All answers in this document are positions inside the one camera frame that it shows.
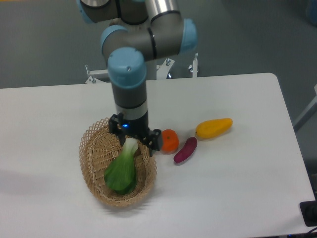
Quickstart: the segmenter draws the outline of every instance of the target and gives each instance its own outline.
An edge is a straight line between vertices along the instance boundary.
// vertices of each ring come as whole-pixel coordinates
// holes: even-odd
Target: yellow mango
[[[210,139],[226,132],[232,123],[231,118],[207,120],[196,127],[196,134],[203,139]]]

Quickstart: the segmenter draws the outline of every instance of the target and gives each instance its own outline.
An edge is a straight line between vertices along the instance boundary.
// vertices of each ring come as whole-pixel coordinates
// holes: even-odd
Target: woven basket
[[[134,191],[119,195],[110,190],[104,181],[104,172],[120,154],[122,146],[115,135],[109,133],[108,119],[93,124],[81,139],[79,146],[80,166],[90,192],[102,203],[126,207],[140,201],[154,185],[157,167],[149,149],[138,141],[139,149],[134,154],[138,183]]]

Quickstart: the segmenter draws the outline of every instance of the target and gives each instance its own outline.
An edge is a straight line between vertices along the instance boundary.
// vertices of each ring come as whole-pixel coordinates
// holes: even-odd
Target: purple sweet potato
[[[186,140],[184,147],[174,156],[176,163],[181,163],[189,158],[197,147],[197,139],[190,137]]]

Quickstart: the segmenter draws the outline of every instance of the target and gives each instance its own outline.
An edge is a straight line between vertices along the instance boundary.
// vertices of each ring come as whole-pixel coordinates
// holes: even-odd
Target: green vegetable
[[[137,184],[133,154],[138,147],[138,142],[135,139],[127,138],[120,155],[105,170],[106,185],[118,194],[131,193]]]

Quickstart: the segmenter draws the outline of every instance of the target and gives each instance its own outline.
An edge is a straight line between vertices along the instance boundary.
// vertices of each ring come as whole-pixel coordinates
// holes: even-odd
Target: silver metal cylinder
[[[122,108],[117,104],[115,105],[115,107],[117,109],[117,114],[123,113],[123,118],[125,120],[139,119],[139,118],[143,117],[145,115],[145,113],[147,113],[147,111],[148,111],[147,101],[145,101],[141,106],[139,106],[137,108],[132,108],[132,109]]]
[[[176,0],[148,0],[145,4],[150,20],[167,11],[179,11]]]
[[[84,4],[91,7],[100,7],[105,5],[109,0],[81,0]]]

